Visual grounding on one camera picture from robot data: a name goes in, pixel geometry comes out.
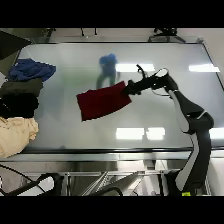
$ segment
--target dark red towel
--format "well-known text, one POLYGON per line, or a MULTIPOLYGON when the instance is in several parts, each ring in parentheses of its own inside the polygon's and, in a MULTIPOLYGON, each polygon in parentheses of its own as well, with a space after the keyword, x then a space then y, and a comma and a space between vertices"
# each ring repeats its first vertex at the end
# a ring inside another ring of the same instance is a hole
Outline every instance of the dark red towel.
POLYGON ((131 103, 130 97, 121 93, 124 88, 123 81, 111 87, 78 94, 76 97, 82 113, 82 121, 111 114, 131 103))

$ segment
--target folded garment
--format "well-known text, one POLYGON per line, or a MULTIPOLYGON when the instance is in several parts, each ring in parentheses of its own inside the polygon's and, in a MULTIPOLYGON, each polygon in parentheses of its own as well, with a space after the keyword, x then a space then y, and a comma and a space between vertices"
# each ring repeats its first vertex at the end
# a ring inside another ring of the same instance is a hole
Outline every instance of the folded garment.
POLYGON ((38 123, 34 118, 0 118, 0 158, 20 153, 29 140, 34 140, 38 123))
POLYGON ((32 118, 38 105, 37 98, 31 93, 4 95, 0 99, 0 117, 32 118))
POLYGON ((9 71, 8 79, 23 81, 34 78, 41 78, 42 82, 49 79, 56 71, 56 66, 35 62, 31 58, 18 59, 18 63, 9 71))
POLYGON ((131 103, 130 97, 121 92, 124 88, 125 83, 120 82, 111 87, 89 90, 86 93, 78 94, 77 100, 82 114, 82 121, 111 114, 131 103))
POLYGON ((0 97, 7 94, 32 93, 38 97, 43 88, 42 79, 31 79, 25 82, 4 82, 0 88, 0 97))

